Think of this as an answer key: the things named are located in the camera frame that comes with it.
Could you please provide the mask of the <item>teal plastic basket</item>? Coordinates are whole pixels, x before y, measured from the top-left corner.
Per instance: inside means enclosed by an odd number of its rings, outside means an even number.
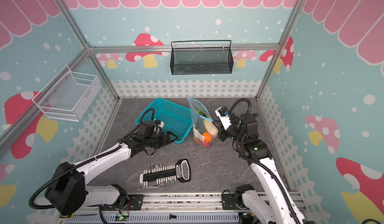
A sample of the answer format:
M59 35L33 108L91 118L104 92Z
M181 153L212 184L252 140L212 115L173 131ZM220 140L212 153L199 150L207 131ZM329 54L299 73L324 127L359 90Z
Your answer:
M136 125L140 122L144 112L150 108L155 110L154 120L160 120L164 123L162 127L163 132L175 134L178 139L174 143L181 144L193 127L190 109L163 98L156 98L136 119Z

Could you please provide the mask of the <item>clear zip top bag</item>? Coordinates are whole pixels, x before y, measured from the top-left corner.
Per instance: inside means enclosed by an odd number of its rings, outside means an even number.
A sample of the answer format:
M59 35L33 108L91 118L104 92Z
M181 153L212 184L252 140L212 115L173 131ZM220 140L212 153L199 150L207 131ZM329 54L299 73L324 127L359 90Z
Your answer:
M187 100L190 105L194 141L203 147L209 148L219 130L214 125L208 110L200 101L189 97Z

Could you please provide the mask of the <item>red toy pepper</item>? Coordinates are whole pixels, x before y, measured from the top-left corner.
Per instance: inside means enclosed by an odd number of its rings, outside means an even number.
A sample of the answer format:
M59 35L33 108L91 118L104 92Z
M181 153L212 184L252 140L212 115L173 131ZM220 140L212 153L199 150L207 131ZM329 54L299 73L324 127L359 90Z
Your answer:
M206 148L209 148L212 145L212 143L213 143L213 140L211 140L210 142L204 141L201 143L201 145L203 145Z

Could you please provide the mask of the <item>white green toy cabbage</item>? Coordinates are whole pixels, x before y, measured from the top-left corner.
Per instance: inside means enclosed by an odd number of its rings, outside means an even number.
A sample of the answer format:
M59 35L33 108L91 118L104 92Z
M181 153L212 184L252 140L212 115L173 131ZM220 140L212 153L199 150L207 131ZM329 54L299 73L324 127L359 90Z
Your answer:
M213 120L209 113L201 109L197 109L197 124L196 129L203 134L204 132L210 133L213 137L216 137L218 134L217 127L213 124Z

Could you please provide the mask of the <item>orange toy tomato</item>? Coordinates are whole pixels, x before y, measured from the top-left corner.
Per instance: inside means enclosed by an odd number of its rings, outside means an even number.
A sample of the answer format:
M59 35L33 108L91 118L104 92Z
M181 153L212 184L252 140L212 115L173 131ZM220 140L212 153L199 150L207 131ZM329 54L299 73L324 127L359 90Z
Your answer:
M204 137L204 142L206 142L206 143L211 142L213 139L213 136L208 132L204 132L203 137Z

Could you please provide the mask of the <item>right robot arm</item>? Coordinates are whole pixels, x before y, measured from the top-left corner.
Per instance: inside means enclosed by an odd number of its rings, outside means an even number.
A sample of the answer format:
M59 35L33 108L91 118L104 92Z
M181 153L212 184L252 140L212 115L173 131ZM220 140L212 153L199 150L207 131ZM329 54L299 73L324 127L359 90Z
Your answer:
M237 205L252 211L262 224L309 224L283 184L269 147L259 139L257 116L237 117L227 110L217 110L216 115L219 139L233 141L233 149L250 165L268 198L262 200L254 188L243 185L236 189Z

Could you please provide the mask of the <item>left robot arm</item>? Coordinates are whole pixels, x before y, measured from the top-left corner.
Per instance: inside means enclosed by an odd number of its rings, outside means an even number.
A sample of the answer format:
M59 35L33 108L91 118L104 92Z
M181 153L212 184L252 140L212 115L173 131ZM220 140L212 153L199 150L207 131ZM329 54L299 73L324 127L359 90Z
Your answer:
M140 139L138 135L119 139L110 149L73 165L63 163L51 180L38 188L29 199L34 210L57 209L69 216L83 207L111 206L117 210L130 204L127 192L117 184L105 187L89 186L95 177L114 165L132 158L147 148L157 150L173 143L178 136L172 132Z

